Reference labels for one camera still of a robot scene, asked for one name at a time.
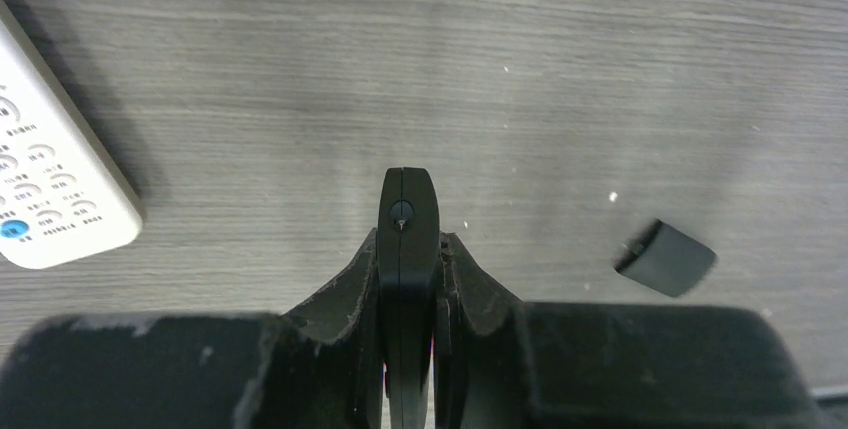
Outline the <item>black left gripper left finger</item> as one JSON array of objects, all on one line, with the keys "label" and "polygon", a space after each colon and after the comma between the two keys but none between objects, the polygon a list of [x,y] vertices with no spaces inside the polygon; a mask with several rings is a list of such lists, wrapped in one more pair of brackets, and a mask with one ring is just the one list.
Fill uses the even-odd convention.
[{"label": "black left gripper left finger", "polygon": [[1,367],[5,428],[377,428],[375,239],[286,313],[46,318]]}]

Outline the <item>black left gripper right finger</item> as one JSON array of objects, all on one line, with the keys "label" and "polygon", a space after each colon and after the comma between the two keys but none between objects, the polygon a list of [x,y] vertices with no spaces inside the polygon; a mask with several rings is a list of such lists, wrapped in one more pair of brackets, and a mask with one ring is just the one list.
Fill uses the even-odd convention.
[{"label": "black left gripper right finger", "polygon": [[716,306],[523,301],[441,238],[440,428],[818,428],[777,332]]}]

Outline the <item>black remote control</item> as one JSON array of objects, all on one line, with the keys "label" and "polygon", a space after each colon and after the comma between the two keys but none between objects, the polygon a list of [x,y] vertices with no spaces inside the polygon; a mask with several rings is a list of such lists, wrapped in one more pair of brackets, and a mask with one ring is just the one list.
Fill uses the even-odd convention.
[{"label": "black remote control", "polygon": [[393,428],[422,428],[428,410],[440,217],[427,170],[383,182],[376,233],[385,376]]}]

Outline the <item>black battery compartment cover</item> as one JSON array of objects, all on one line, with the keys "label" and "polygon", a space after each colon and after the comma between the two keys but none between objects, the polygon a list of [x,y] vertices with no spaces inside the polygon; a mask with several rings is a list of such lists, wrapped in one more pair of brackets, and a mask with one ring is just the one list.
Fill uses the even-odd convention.
[{"label": "black battery compartment cover", "polygon": [[612,267],[625,278],[679,298],[701,283],[717,260],[704,243],[655,219],[624,243]]}]

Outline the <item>white remote control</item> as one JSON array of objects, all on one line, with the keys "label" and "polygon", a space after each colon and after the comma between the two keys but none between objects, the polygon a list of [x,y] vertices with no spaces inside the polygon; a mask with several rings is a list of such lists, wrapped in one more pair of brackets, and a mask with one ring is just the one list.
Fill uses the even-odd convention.
[{"label": "white remote control", "polygon": [[1,8],[1,254],[47,269],[133,242],[139,197],[7,6]]}]

